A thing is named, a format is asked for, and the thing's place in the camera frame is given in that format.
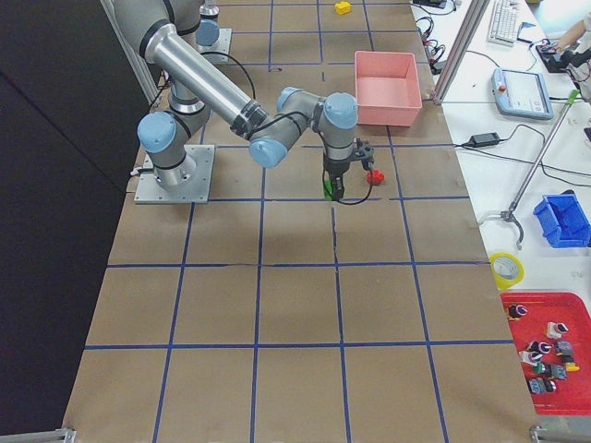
red tray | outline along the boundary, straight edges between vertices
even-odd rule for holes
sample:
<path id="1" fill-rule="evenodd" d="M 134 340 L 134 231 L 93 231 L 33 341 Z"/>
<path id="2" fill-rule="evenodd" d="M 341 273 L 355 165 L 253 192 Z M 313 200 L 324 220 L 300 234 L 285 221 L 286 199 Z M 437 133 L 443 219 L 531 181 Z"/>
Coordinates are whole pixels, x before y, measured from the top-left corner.
<path id="1" fill-rule="evenodd" d="M 574 293 L 503 293 L 501 299 L 505 308 L 519 304 L 528 311 L 521 319 L 509 321 L 517 352 L 534 340 L 545 341 L 553 348 L 556 340 L 546 336 L 549 321 L 565 323 L 569 328 L 561 340 L 571 343 L 574 361 L 581 369 L 569 372 L 566 380 L 556 380 L 556 392 L 532 394 L 537 413 L 591 415 L 591 318 L 583 301 Z M 559 365 L 561 359 L 552 349 L 542 362 Z M 539 377 L 531 365 L 522 367 L 525 378 Z"/>

pink box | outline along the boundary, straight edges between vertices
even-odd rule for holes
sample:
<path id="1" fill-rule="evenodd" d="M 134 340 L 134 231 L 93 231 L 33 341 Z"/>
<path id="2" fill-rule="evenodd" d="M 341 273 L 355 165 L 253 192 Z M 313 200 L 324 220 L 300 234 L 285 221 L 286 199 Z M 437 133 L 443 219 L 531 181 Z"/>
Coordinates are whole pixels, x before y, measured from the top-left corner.
<path id="1" fill-rule="evenodd" d="M 361 125 L 411 126 L 423 107 L 413 54 L 355 52 L 355 90 Z"/>

white keyboard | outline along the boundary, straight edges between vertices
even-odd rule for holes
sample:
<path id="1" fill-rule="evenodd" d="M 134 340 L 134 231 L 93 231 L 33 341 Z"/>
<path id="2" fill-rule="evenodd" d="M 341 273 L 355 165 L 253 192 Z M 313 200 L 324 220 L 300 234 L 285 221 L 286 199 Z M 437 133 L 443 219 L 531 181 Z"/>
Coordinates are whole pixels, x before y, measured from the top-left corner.
<path id="1" fill-rule="evenodd" d="M 487 40 L 513 46 L 519 31 L 519 3 L 517 0 L 494 0 L 494 2 Z"/>

yellow tape roll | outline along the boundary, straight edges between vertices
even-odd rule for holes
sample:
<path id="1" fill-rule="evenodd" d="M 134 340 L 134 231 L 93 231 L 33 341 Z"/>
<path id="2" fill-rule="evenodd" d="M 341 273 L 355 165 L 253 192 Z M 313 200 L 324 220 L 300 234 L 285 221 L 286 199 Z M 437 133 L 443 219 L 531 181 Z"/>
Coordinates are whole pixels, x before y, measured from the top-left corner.
<path id="1" fill-rule="evenodd" d="M 494 254 L 490 258 L 490 267 L 497 287 L 501 290 L 509 289 L 524 279 L 524 265 L 517 257 L 506 252 Z"/>

blue basket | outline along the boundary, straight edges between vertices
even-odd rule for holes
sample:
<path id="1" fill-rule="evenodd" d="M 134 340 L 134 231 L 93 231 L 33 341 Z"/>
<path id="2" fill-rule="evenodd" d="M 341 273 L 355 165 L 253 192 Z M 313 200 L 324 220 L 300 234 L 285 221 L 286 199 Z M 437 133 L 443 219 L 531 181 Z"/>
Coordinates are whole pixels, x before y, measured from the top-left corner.
<path id="1" fill-rule="evenodd" d="M 543 196 L 534 209 L 552 247 L 588 247 L 591 225 L 575 194 Z"/>

